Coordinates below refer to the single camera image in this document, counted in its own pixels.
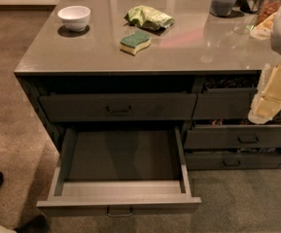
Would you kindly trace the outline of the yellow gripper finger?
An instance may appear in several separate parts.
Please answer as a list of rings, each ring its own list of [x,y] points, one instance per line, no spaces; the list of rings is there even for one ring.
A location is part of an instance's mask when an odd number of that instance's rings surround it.
[[[276,66],[266,64],[261,72],[257,93],[250,106],[248,119],[255,124],[265,124],[281,111],[281,62]]]

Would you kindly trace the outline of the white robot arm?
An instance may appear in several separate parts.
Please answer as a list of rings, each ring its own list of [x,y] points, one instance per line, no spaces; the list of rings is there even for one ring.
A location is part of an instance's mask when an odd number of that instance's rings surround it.
[[[270,31],[271,48],[281,55],[281,7],[274,17]],[[276,66],[266,64],[260,75],[250,106],[248,119],[255,124],[265,124],[281,111],[281,61]]]

